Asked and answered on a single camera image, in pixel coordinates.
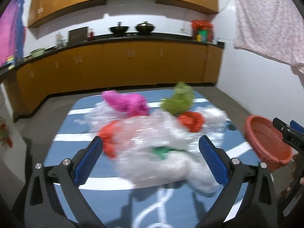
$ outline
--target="orange plastic basket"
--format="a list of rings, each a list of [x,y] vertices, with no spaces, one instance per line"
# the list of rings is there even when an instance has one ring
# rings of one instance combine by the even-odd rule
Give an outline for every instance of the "orange plastic basket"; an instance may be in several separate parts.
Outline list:
[[[282,141],[283,136],[272,122],[262,116],[250,116],[245,124],[246,139],[270,172],[288,164],[292,148]]]

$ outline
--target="pink cloth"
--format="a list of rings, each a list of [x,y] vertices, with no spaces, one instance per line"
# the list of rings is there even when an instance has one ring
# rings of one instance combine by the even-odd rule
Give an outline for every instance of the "pink cloth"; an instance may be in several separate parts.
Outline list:
[[[16,23],[19,3],[11,0],[0,18],[0,65],[15,54],[16,50]]]
[[[115,90],[102,92],[102,98],[114,109],[128,116],[148,115],[146,99],[138,93],[119,94]]]
[[[235,0],[234,45],[304,73],[304,20],[292,0]]]

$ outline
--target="bottle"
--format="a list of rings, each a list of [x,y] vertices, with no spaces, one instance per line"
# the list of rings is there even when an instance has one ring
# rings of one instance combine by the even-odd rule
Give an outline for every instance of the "bottle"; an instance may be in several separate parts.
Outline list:
[[[94,40],[94,32],[93,29],[90,29],[90,40]]]

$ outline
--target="green cloth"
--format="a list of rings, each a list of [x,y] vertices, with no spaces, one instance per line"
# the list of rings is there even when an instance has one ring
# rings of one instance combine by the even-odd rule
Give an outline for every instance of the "green cloth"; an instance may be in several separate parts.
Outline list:
[[[193,99],[194,91],[192,87],[184,82],[179,82],[174,87],[173,96],[161,100],[161,108],[176,116],[189,110]]]
[[[167,158],[167,153],[172,152],[172,151],[179,151],[179,152],[184,152],[187,153],[187,151],[185,150],[178,150],[178,149],[174,149],[171,147],[167,147],[167,146],[160,146],[160,147],[154,147],[152,148],[152,152],[154,154],[156,154],[161,160],[164,160]]]

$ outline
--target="red cloth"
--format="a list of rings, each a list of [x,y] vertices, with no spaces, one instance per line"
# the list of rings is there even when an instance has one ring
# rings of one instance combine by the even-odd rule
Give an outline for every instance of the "red cloth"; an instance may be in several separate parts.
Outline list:
[[[104,153],[111,159],[115,159],[117,154],[115,151],[114,142],[112,140],[114,135],[114,129],[116,128],[115,124],[118,122],[118,120],[110,122],[108,125],[103,126],[98,136],[102,139],[103,143],[103,151]]]
[[[203,116],[198,112],[184,112],[177,119],[182,125],[189,128],[189,131],[192,133],[200,131],[205,121]]]

